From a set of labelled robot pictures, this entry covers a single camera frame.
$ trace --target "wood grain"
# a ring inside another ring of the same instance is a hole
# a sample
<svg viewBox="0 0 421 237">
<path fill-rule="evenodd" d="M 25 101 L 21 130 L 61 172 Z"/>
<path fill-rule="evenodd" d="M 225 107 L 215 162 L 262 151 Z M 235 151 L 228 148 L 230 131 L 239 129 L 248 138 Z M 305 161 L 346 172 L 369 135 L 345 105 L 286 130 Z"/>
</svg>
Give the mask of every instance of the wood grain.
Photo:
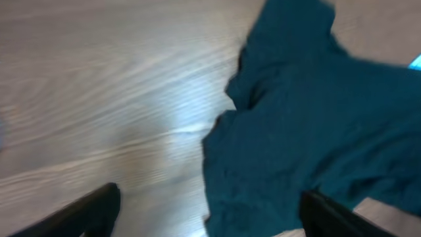
<svg viewBox="0 0 421 237">
<path fill-rule="evenodd" d="M 0 1 L 0 236 L 106 182 L 123 191 L 115 236 L 204 236 L 200 140 L 233 107 L 223 89 L 262 4 Z M 419 53 L 418 0 L 335 5 L 352 54 Z"/>
</svg>

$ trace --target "teal shirt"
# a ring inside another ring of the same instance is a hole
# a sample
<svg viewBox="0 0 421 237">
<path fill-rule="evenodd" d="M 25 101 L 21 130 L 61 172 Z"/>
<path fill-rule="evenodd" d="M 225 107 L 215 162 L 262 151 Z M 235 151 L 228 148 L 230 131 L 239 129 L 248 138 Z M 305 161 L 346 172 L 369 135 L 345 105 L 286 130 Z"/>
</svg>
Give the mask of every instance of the teal shirt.
<svg viewBox="0 0 421 237">
<path fill-rule="evenodd" d="M 303 190 L 421 214 L 421 72 L 353 58 L 317 0 L 268 0 L 203 140 L 210 237 L 300 228 Z"/>
</svg>

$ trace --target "t-shirt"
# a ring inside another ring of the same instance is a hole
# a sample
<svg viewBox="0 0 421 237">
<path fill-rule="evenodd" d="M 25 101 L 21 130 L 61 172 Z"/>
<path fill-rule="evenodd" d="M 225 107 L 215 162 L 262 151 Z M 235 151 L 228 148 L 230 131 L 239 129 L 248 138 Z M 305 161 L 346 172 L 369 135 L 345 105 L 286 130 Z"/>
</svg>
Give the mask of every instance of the t-shirt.
<svg viewBox="0 0 421 237">
<path fill-rule="evenodd" d="M 317 0 L 268 0 L 203 140 L 210 237 L 300 228 L 303 190 L 421 214 L 421 72 L 349 56 Z"/>
</svg>

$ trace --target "black object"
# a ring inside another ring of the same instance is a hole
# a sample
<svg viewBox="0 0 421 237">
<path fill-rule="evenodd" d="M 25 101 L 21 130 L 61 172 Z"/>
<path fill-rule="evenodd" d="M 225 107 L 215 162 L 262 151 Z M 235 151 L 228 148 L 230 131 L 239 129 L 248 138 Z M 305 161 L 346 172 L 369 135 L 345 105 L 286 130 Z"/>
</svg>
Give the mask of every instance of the black object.
<svg viewBox="0 0 421 237">
<path fill-rule="evenodd" d="M 10 237 L 109 237 L 120 212 L 120 190 L 108 183 Z"/>
<path fill-rule="evenodd" d="M 306 237 L 392 237 L 318 192 L 304 192 L 300 219 Z"/>
</svg>

